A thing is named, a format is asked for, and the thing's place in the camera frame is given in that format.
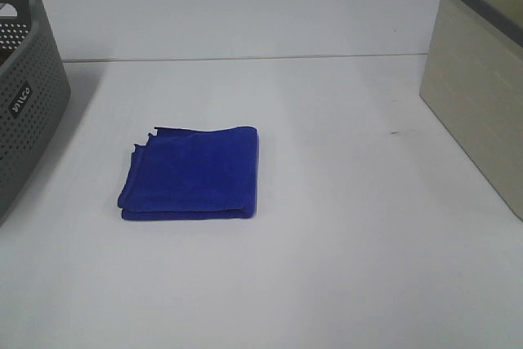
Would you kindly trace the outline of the blue towel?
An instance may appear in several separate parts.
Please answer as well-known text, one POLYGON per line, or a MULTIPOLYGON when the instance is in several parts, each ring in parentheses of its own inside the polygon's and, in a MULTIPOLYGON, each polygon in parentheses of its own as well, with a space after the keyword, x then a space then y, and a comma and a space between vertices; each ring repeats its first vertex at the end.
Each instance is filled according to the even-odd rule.
POLYGON ((128 221, 246 219, 257 208, 257 129, 157 128, 136 145, 117 205, 128 221))

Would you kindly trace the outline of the beige plastic basket grey rim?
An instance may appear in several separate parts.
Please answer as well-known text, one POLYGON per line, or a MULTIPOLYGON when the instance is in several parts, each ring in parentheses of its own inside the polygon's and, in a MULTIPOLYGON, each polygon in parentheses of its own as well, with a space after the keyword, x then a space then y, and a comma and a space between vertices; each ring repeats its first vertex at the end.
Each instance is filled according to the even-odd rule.
POLYGON ((419 95, 522 216, 522 0, 440 0, 419 95))

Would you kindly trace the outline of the grey perforated plastic basket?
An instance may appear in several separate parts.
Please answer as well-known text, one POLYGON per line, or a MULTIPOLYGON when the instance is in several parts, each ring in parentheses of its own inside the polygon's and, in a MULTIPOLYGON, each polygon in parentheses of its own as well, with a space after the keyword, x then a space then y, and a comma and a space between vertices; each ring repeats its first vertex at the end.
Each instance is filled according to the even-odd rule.
POLYGON ((1 213, 31 176, 71 95, 42 0, 1 0, 1 213))

